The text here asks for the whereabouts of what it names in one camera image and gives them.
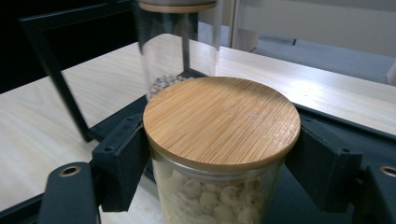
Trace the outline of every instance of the clear glass cylinder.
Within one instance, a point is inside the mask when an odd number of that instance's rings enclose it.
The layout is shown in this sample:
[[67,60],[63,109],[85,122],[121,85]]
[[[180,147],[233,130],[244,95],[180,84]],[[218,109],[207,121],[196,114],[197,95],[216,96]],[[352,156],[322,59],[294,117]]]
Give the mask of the clear glass cylinder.
[[258,224],[265,218],[284,160],[222,174],[191,169],[151,149],[167,224]]
[[188,78],[216,75],[222,0],[140,0],[136,4],[148,100]]

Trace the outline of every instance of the wooden lid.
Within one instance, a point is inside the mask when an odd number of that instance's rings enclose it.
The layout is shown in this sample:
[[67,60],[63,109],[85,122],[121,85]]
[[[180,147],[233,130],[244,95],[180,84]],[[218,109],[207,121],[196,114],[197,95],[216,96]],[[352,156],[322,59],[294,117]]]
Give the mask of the wooden lid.
[[166,159],[193,169],[244,172],[283,158],[300,133],[294,105],[260,83],[202,77],[160,91],[143,117]]
[[139,6],[146,11],[161,12],[161,13],[194,13],[205,11],[216,6],[216,2],[204,3],[199,5],[154,5],[150,2],[140,1]]

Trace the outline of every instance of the round lid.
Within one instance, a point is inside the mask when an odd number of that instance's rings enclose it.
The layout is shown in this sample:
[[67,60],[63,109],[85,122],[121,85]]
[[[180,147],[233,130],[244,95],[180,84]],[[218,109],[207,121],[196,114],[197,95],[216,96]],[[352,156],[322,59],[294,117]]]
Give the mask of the round lid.
[[216,6],[217,0],[140,0],[139,6],[146,11],[161,13],[193,13]]
[[158,153],[209,172],[260,169],[283,158],[300,133],[299,114],[285,96],[234,77],[168,87],[148,102],[143,122]]

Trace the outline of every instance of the screw hole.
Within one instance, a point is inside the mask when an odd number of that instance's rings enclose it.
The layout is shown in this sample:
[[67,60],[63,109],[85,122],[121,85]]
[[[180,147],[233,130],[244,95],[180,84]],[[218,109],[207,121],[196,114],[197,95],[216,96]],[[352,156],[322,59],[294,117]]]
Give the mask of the screw hole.
[[111,152],[114,150],[114,147],[105,147],[105,152]]
[[396,177],[396,169],[390,166],[381,166],[380,170],[386,175]]
[[59,173],[59,175],[61,177],[67,177],[70,175],[77,174],[80,170],[81,170],[81,167],[79,167],[79,166],[69,166],[69,167],[62,169],[62,171]]

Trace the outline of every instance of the glass canister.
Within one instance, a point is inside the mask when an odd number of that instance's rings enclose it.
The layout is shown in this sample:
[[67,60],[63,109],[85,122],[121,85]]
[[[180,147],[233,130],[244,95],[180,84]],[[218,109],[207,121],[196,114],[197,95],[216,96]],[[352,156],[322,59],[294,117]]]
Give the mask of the glass canister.
[[168,224],[262,223],[300,132],[286,97],[233,77],[169,87],[143,121]]
[[216,74],[222,0],[135,4],[148,100],[180,81]]

